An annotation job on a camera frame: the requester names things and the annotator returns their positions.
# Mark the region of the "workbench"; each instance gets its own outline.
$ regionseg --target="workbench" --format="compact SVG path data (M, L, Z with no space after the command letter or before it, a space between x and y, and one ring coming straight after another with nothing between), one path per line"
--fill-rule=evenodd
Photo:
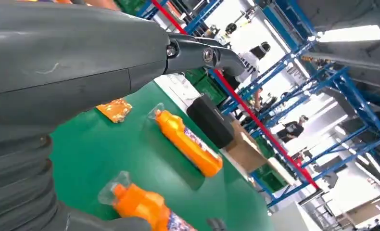
M266 203L225 158L223 169L205 178L161 133L147 114L156 104L218 151L170 98L151 82L125 98L133 109L125 122L113 124L98 110L81 113L53 133L54 179L59 199L102 219L118 215L97 195L120 171L141 188L161 194L167 205L199 231L206 220L221 218L228 231L271 231Z

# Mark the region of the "red pole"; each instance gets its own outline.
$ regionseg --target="red pole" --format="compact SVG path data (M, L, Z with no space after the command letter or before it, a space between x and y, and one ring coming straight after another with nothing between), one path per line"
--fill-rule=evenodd
M163 15L182 33L187 35L187 31L185 31L179 23L177 23L172 16L163 8L163 6L157 2L157 0L152 0L152 3L155 5L156 8L160 10L160 12L163 13ZM245 111L250 115L250 117L255 121L255 123L258 125L258 127L262 130L262 132L269 138L269 140L277 147L277 149L280 151L280 153L287 158L292 165L302 174L305 179L312 184L316 189L319 189L319 186L316 184L316 182L313 180L313 178L305 171L302 171L302 168L299 167L295 161L288 155L288 153L285 151L284 148L278 143L278 141L272 136L272 134L268 131L268 129L265 128L265 126L259 121L259 119L254 115L254 113L247 107L247 105L244 103L244 101L235 93L235 91L232 89L230 84L226 81L224 76L217 70L214 70L214 73L218 76L220 81L224 84L224 86L228 89L228 91L231 93L231 95L238 101L238 103L241 104L241 106L245 109Z

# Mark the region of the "orange detergent bottle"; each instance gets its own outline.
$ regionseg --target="orange detergent bottle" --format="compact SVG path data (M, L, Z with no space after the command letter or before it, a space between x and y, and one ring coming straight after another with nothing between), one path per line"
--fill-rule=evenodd
M200 138L198 138L183 120L172 115L163 106L158 105L153 110L155 120L162 133L205 175L213 177L223 167L223 160Z
M103 204L112 205L121 217L145 219L152 231L196 231L165 205L161 195L131 183L127 172L121 172L109 182L98 199Z

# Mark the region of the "cardboard box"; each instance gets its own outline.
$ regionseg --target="cardboard box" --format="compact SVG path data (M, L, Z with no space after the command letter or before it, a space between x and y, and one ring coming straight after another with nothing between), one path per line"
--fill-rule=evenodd
M258 144L239 121L234 120L231 125L234 128L234 140L226 147L228 154L248 173L266 164L267 159L261 154Z

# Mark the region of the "robotic arm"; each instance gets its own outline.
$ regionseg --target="robotic arm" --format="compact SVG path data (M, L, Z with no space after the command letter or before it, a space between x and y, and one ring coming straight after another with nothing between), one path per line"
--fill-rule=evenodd
M0 3L0 231L149 230L139 218L105 222L59 202L49 134L155 77L203 66L245 69L228 49L120 12Z

